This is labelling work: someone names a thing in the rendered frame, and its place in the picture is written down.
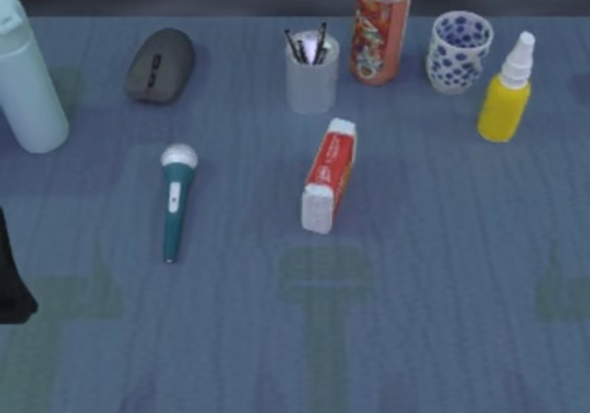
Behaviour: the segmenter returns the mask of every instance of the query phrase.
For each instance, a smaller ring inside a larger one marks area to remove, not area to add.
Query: gray computer mouse
[[[183,91],[195,65],[195,49],[188,36],[166,28],[151,34],[129,66],[124,91],[136,101],[167,103]]]

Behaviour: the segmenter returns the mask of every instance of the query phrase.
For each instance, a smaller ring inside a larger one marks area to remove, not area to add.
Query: cup with blue dots
[[[485,18],[466,11],[442,14],[432,26],[426,72],[441,93],[464,93],[479,80],[494,31]]]

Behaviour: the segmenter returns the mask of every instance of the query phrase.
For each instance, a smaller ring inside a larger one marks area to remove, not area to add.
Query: cup
[[[317,41],[317,30],[306,30],[295,33],[293,41]],[[285,48],[287,58],[287,103],[290,108],[300,114],[326,113],[336,103],[336,82],[338,79],[338,57],[340,46],[338,41],[325,34],[324,47],[327,52],[325,59],[318,65],[300,63],[289,45]]]
[[[490,22],[472,12],[447,12],[436,18],[426,58],[432,86],[448,95],[471,88],[481,76],[493,37]]]

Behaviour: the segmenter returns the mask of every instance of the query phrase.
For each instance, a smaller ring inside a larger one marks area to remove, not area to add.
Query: pen
[[[303,40],[297,40],[297,44],[299,46],[300,63],[308,65],[309,61],[307,61],[307,55],[305,54],[305,49],[303,48]]]
[[[325,30],[327,29],[327,27],[328,24],[325,21],[320,25],[320,31],[318,32],[317,47],[315,48],[315,57],[313,58],[313,63],[315,65],[320,63],[320,52],[324,48]]]
[[[323,47],[322,49],[320,49],[318,51],[318,53],[316,54],[316,61],[315,61],[315,65],[321,65],[324,62],[325,59],[325,55],[328,53],[328,50]]]
[[[297,60],[297,62],[300,63],[301,58],[299,57],[299,53],[297,52],[297,47],[295,47],[295,43],[293,42],[293,39],[291,38],[291,34],[290,34],[289,29],[285,29],[285,37],[287,37],[287,43],[289,44],[289,47],[291,48],[291,51],[293,52],[293,58],[295,58]]]

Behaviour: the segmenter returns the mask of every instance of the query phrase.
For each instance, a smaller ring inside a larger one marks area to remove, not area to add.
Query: gray table surface
[[[492,21],[485,79],[447,98],[422,72],[431,18],[381,88],[349,74],[334,18],[337,105],[302,117],[282,30],[319,18],[35,19],[73,131],[32,156],[0,121],[0,204],[41,307],[0,326],[0,411],[588,411],[590,19]],[[128,64],[165,26],[198,67],[173,106],[131,103]],[[478,108],[523,29],[533,98],[496,146]],[[300,198],[334,116],[358,124],[359,158],[323,237]],[[201,164],[169,266],[159,155],[176,141]]]

